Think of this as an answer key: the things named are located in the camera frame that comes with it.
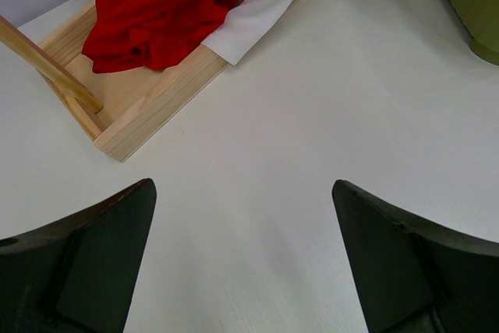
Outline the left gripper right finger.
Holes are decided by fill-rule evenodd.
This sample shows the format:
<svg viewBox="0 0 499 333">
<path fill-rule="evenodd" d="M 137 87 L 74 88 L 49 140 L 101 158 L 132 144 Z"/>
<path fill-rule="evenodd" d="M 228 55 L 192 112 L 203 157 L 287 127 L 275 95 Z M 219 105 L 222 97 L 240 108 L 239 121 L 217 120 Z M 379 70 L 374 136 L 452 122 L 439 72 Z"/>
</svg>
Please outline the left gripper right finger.
<svg viewBox="0 0 499 333">
<path fill-rule="evenodd" d="M 370 332 L 496 332 L 498 244 L 405 211 L 351 182 L 332 199 Z"/>
</svg>

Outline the white t shirt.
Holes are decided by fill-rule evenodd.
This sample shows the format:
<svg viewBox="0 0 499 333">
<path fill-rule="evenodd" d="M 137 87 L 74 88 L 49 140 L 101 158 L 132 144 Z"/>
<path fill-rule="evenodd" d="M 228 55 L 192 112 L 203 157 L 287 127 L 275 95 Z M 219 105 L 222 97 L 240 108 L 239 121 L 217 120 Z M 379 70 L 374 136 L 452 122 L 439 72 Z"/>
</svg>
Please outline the white t shirt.
<svg viewBox="0 0 499 333">
<path fill-rule="evenodd" d="M 239 0 L 224 23 L 202 45 L 234 66 L 276 24 L 291 3 L 292 0 Z"/>
</svg>

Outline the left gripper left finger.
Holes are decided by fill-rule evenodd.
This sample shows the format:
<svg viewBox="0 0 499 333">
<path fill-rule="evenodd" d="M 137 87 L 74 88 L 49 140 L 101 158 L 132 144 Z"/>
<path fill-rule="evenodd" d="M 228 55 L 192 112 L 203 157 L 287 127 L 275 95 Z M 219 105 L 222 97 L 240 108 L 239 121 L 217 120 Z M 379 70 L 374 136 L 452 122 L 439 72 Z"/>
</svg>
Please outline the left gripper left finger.
<svg viewBox="0 0 499 333">
<path fill-rule="evenodd" d="M 122 332 L 157 201 L 152 179 L 1 241 L 3 332 Z"/>
</svg>

